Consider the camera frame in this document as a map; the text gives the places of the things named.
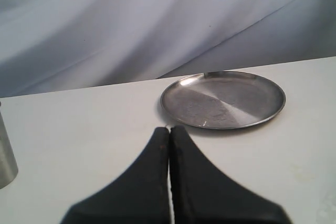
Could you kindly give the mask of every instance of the stainless steel plate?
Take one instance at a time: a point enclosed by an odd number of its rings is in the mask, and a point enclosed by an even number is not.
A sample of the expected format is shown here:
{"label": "stainless steel plate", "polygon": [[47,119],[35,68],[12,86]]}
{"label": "stainless steel plate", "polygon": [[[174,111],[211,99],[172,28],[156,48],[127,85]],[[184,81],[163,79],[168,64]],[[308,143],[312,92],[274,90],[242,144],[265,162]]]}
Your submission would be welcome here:
{"label": "stainless steel plate", "polygon": [[161,96],[163,109],[177,121],[219,130],[266,122],[282,110],[285,102],[285,93],[274,82],[234,71],[183,78]]}

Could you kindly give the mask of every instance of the metal cylinder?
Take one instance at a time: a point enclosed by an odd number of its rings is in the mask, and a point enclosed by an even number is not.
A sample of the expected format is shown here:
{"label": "metal cylinder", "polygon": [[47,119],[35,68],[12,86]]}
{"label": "metal cylinder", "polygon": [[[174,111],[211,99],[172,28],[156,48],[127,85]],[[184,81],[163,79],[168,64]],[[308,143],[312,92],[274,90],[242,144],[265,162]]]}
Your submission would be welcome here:
{"label": "metal cylinder", "polygon": [[17,173],[17,164],[0,113],[0,189],[12,182]]}

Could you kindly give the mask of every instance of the white table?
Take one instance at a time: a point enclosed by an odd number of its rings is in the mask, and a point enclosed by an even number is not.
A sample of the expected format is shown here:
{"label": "white table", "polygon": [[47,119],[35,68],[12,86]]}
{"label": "white table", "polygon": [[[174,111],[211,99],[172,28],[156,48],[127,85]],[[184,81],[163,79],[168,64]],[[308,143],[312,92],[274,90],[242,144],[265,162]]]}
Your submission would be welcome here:
{"label": "white table", "polygon": [[[336,220],[336,57],[248,68],[279,84],[284,110],[239,131],[188,127],[228,176],[287,210],[295,224]],[[117,178],[167,123],[162,91],[179,78],[1,99],[19,166],[0,190],[0,223],[59,223]]]}

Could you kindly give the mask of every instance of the white fabric backdrop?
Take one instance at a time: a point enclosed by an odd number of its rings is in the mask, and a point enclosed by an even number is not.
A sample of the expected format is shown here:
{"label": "white fabric backdrop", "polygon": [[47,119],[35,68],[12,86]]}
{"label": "white fabric backdrop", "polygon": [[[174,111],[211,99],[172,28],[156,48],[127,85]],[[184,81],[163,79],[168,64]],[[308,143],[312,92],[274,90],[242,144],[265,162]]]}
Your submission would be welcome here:
{"label": "white fabric backdrop", "polygon": [[293,0],[0,0],[0,96],[153,79]]}

